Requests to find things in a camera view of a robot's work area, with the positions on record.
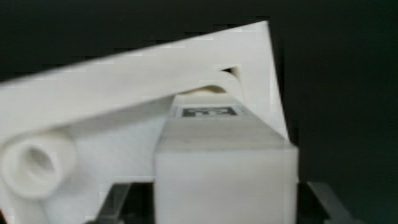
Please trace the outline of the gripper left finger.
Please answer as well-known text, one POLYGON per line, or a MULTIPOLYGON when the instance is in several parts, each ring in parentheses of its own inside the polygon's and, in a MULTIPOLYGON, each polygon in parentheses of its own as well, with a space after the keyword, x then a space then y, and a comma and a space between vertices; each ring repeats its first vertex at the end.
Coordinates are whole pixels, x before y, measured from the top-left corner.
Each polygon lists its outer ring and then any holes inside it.
POLYGON ((123 224, 121 216, 130 187, 128 183, 112 185, 96 218, 85 224, 123 224))

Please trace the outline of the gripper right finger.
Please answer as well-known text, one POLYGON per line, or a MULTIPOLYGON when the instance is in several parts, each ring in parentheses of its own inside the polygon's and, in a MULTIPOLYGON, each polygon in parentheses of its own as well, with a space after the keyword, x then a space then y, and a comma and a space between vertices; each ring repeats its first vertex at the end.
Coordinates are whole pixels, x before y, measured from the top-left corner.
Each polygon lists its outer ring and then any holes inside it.
POLYGON ((298 224, 362 224, 323 182, 298 184, 298 224))

